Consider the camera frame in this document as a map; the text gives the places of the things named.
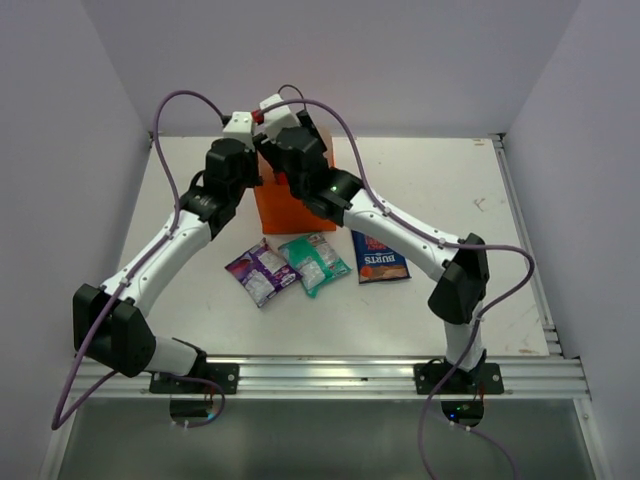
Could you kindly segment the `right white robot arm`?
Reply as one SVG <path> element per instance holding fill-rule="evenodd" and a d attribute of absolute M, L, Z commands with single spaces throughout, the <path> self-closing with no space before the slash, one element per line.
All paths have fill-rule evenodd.
<path fill-rule="evenodd" d="M 325 142 L 306 112 L 278 107 L 252 117 L 264 129 L 254 138 L 256 148 L 307 210 L 380 241 L 434 281 L 427 305 L 444 322 L 445 379 L 454 391 L 470 391 L 481 380 L 486 357 L 474 325 L 489 280 L 482 239 L 438 237 L 434 228 L 368 193 L 362 179 L 329 164 Z"/>

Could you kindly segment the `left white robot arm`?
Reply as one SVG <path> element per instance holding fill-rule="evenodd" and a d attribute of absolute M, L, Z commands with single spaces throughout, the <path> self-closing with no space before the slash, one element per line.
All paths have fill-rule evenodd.
<path fill-rule="evenodd" d="M 214 141 L 205 168 L 180 197 L 178 209 L 129 264 L 100 286 L 82 285 L 72 301 L 74 346 L 129 378 L 172 374 L 185 392 L 208 379 L 201 351 L 156 336 L 147 323 L 155 301 L 175 275 L 235 216 L 246 189 L 260 182 L 256 152 L 239 140 Z"/>

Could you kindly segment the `orange paper bag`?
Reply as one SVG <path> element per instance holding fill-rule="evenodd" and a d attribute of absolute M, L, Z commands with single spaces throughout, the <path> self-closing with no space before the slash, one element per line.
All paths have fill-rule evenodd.
<path fill-rule="evenodd" d="M 300 98 L 304 97 L 300 89 L 294 85 L 285 84 L 277 90 L 277 93 L 260 102 L 260 107 L 284 100 L 282 92 L 286 88 L 296 91 Z M 314 133 L 319 133 L 324 142 L 324 157 L 330 166 L 335 166 L 331 134 L 327 128 L 320 127 L 318 131 L 315 124 L 313 128 L 316 129 Z M 259 148 L 256 147 L 262 185 L 254 188 L 254 196 L 263 233 L 284 235 L 335 231 L 337 227 L 333 223 L 314 216 L 300 200 L 295 199 L 290 193 L 284 174 L 276 173 L 272 169 L 267 160 L 275 157 L 277 152 L 275 147 L 268 138 L 262 140 Z"/>

